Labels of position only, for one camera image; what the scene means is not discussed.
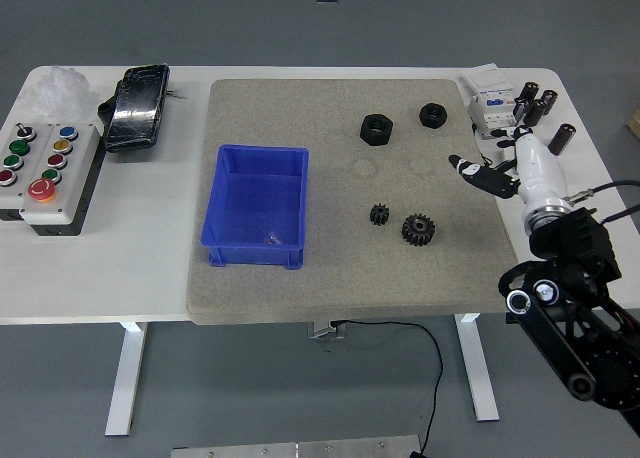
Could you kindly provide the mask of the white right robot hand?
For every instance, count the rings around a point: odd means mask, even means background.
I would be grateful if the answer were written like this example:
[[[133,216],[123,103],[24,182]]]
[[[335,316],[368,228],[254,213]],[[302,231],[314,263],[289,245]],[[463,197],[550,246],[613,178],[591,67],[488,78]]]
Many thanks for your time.
[[[486,165],[450,155],[449,162],[458,174],[474,187],[502,199],[518,195],[525,204],[525,216],[539,215],[548,210],[567,214],[572,205],[564,199],[566,181],[557,157],[527,126],[499,130],[515,147],[517,177]]]

